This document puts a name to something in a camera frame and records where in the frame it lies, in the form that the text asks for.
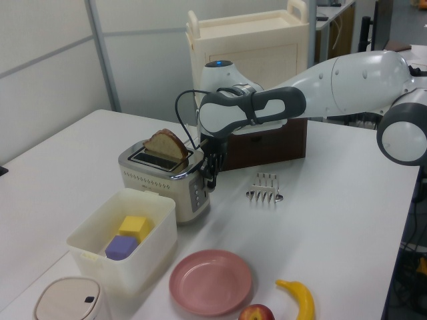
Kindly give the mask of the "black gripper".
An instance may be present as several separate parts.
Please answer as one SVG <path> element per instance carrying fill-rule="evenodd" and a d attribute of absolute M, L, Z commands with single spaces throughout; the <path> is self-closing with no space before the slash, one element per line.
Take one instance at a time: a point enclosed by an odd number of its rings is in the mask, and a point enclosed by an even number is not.
<path fill-rule="evenodd" d="M 222 167 L 226 160 L 228 139 L 201 135 L 200 146 L 206 159 L 203 160 L 199 172 L 203 178 L 208 179 L 207 187 L 215 189 L 218 167 Z"/>

